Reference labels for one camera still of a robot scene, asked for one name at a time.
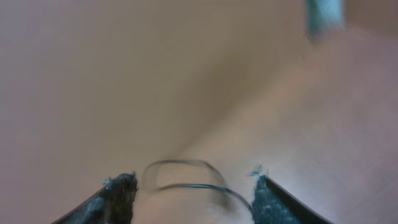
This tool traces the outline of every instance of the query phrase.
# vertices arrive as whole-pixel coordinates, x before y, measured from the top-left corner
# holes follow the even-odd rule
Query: black wire
[[[214,168],[211,164],[209,164],[208,162],[205,162],[205,161],[172,159],[172,160],[164,160],[164,161],[154,162],[154,163],[150,164],[149,166],[147,166],[147,168],[144,171],[144,174],[142,176],[144,187],[145,187],[145,182],[148,181],[148,179],[145,178],[145,176],[147,175],[149,168],[154,165],[162,165],[162,164],[168,164],[168,163],[179,163],[179,164],[187,164],[187,165],[193,165],[193,166],[202,164],[202,165],[206,166],[207,168],[209,168],[209,170],[213,171],[216,174],[216,176],[218,177],[218,180],[220,180],[222,182],[222,184],[225,185],[225,187],[219,187],[219,186],[211,185],[211,184],[170,184],[170,185],[166,185],[166,186],[162,186],[162,187],[156,186],[156,187],[152,188],[152,190],[161,191],[161,190],[168,190],[168,189],[173,189],[173,188],[216,190],[223,194],[232,195],[232,196],[236,197],[237,199],[239,199],[244,204],[244,206],[250,211],[251,215],[253,215],[253,209],[252,209],[250,203],[246,199],[244,199],[244,197],[242,197],[240,194],[238,194],[237,192],[227,188],[226,182],[225,182],[223,176],[221,175],[221,173],[216,168]]]

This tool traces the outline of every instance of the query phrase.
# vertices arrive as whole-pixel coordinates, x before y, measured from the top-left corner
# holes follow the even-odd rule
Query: wall
[[[178,158],[208,161],[249,202],[256,181],[249,174],[262,164],[263,174],[332,223],[395,223],[397,57],[395,41],[361,29],[341,32],[304,61],[284,65],[278,80]],[[179,167],[162,167],[159,180],[215,184],[204,169]],[[215,195],[183,189],[140,194],[136,221],[252,223],[239,200],[226,212],[215,206]]]
[[[346,0],[346,20],[388,38],[398,37],[398,2]]]
[[[0,222],[183,149],[306,44],[292,1],[0,3]]]

